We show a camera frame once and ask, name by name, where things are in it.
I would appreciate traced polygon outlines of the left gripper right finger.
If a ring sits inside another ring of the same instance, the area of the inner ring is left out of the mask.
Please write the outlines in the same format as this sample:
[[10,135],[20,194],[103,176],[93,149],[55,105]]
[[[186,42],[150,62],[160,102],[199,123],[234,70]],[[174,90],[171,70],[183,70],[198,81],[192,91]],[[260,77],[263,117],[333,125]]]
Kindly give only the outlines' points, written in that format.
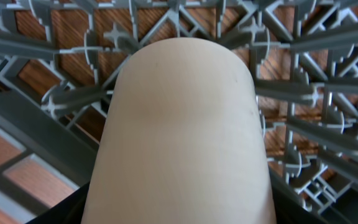
[[278,224],[328,224],[301,206],[301,198],[289,187],[272,185],[273,203]]

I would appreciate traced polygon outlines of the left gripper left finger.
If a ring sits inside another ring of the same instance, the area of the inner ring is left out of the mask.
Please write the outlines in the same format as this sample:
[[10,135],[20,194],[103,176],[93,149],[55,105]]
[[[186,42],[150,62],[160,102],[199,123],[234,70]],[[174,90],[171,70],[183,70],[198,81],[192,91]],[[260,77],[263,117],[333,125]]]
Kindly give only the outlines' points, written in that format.
[[26,224],[80,224],[90,183],[83,185],[56,206]]

